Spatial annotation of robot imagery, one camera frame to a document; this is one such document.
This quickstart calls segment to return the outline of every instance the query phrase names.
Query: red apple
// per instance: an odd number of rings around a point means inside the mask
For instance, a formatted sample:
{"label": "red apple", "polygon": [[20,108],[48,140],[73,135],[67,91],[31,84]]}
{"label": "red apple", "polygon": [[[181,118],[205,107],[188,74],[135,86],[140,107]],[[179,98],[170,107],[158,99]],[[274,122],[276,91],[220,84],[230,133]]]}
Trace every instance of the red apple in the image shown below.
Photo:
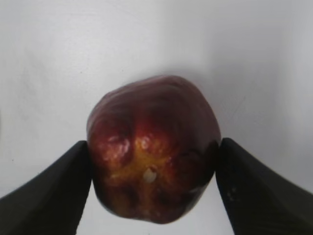
{"label": "red apple", "polygon": [[106,94],[88,119],[87,134],[99,201],[118,216],[159,224],[195,205],[221,142],[209,104],[178,76]]}

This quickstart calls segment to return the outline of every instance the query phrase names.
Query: apple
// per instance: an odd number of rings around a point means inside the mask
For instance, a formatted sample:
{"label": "apple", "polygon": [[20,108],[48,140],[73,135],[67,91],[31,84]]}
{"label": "apple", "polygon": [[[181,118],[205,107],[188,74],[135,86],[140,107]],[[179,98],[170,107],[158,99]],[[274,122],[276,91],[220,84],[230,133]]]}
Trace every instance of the apple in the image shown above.
{"label": "apple", "polygon": [[106,94],[89,116],[87,141],[102,205],[124,218],[166,224],[200,199],[221,134],[195,85],[155,76]]}

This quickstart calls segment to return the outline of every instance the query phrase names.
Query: white surface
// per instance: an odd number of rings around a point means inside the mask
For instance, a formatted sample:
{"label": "white surface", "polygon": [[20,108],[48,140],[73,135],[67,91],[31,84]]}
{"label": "white surface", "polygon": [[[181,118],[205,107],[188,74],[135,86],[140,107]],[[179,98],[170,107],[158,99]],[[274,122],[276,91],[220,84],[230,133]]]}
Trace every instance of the white surface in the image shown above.
{"label": "white surface", "polygon": [[[313,192],[313,1],[0,0],[0,197],[85,139],[106,92],[194,81],[232,137]],[[231,235],[215,179],[169,225],[117,218],[91,189],[79,235]]]}

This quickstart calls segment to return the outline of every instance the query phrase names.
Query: white spot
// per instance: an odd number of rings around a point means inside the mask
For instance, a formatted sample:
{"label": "white spot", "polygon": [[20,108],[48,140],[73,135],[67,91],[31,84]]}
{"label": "white spot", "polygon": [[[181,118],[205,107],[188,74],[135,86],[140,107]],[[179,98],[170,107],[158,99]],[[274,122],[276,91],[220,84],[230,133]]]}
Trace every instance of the white spot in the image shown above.
{"label": "white spot", "polygon": [[144,138],[142,138],[142,140],[141,140],[141,148],[142,149],[147,149],[148,147],[149,147],[149,143],[150,143],[150,139],[149,139],[149,137],[144,137]]}
{"label": "white spot", "polygon": [[148,168],[143,174],[143,179],[146,183],[150,184],[157,178],[157,173]]}

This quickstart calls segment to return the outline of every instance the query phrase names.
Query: apple skin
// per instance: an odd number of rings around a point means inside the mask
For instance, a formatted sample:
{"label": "apple skin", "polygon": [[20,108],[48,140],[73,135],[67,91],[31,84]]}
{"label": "apple skin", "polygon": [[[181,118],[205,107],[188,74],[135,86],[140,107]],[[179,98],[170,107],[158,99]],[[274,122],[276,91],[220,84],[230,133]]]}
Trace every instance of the apple skin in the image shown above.
{"label": "apple skin", "polygon": [[102,205],[124,218],[166,224],[200,199],[221,134],[196,86],[156,76],[106,94],[89,116],[87,141]]}

